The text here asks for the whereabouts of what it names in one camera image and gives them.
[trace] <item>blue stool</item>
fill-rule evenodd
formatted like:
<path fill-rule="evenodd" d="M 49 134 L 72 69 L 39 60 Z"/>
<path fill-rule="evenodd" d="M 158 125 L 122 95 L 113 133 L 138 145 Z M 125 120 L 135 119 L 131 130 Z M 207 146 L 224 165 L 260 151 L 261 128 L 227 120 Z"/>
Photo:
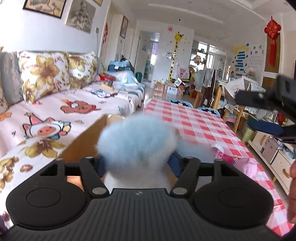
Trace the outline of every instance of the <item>blue stool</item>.
<path fill-rule="evenodd" d="M 171 103 L 174 103 L 174 104 L 182 104 L 182 105 L 184 105 L 184 106 L 187 106 L 187 107 L 190 107 L 190 108 L 193 108 L 193 105 L 191 104 L 191 103 L 189 103 L 189 102 L 187 102 L 187 101 L 183 101 L 183 100 L 171 100 L 170 101 Z"/>
<path fill-rule="evenodd" d="M 218 111 L 214 110 L 214 109 L 211 109 L 211 108 L 208 108 L 208 107 L 198 107 L 197 109 L 198 110 L 203 110 L 203 111 L 206 111 L 206 112 L 211 112 L 212 114 L 215 114 L 215 115 L 221 117 L 220 113 Z"/>

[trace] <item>plaid tablecloth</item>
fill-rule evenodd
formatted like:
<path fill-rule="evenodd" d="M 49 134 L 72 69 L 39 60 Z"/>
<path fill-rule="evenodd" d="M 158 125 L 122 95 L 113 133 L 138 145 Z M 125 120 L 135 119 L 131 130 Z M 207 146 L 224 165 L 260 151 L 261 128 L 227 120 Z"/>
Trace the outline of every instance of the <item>plaid tablecloth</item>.
<path fill-rule="evenodd" d="M 210 146 L 218 143 L 223 147 L 225 154 L 254 158 L 240 139 L 217 115 L 155 99 L 145 103 L 144 115 L 153 115 L 163 121 L 170 122 L 179 130 L 183 139 L 192 143 Z M 258 172 L 253 180 L 268 190 L 274 199 L 274 210 L 267 226 L 279 236 L 283 236 L 292 228 L 292 225 L 287 221 L 287 211 L 263 167 L 260 164 L 257 166 Z"/>

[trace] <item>white drawer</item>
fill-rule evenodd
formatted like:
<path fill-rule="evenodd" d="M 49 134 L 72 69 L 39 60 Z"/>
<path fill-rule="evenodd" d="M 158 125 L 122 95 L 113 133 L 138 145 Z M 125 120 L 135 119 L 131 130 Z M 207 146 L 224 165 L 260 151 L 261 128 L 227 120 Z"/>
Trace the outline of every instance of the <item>white drawer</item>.
<path fill-rule="evenodd" d="M 259 151 L 261 151 L 262 147 L 264 146 L 265 142 L 269 139 L 270 136 L 270 134 L 258 131 L 252 143 Z"/>
<path fill-rule="evenodd" d="M 284 185 L 289 190 L 292 181 L 292 178 L 289 177 L 291 165 L 280 152 L 276 155 L 271 167 L 276 171 Z"/>

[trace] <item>blue plastic chair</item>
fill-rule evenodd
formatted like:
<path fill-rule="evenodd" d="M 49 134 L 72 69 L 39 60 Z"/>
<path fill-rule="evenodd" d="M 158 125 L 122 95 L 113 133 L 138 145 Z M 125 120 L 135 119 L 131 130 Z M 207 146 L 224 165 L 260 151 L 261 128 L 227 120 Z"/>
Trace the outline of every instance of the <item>blue plastic chair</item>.
<path fill-rule="evenodd" d="M 191 103 L 187 102 L 187 101 L 173 99 L 170 102 L 175 103 L 175 104 L 178 104 L 178 103 L 181 103 L 183 105 L 185 104 L 187 107 L 193 108 L 193 105 Z"/>
<path fill-rule="evenodd" d="M 217 115 L 217 116 L 219 116 L 221 118 L 220 113 L 218 111 L 214 110 L 214 109 L 211 109 L 211 108 L 208 108 L 208 107 L 203 107 L 203 106 L 202 107 L 198 107 L 197 109 L 198 110 L 203 110 L 203 111 L 214 112 L 215 115 Z"/>

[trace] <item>hand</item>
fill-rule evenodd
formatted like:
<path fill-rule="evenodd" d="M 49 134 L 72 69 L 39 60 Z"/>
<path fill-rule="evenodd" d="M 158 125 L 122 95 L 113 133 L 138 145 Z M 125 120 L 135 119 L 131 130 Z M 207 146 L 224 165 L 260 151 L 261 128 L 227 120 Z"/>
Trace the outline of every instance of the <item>hand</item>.
<path fill-rule="evenodd" d="M 290 176 L 293 178 L 288 196 L 288 221 L 296 223 L 296 161 L 290 169 Z"/>

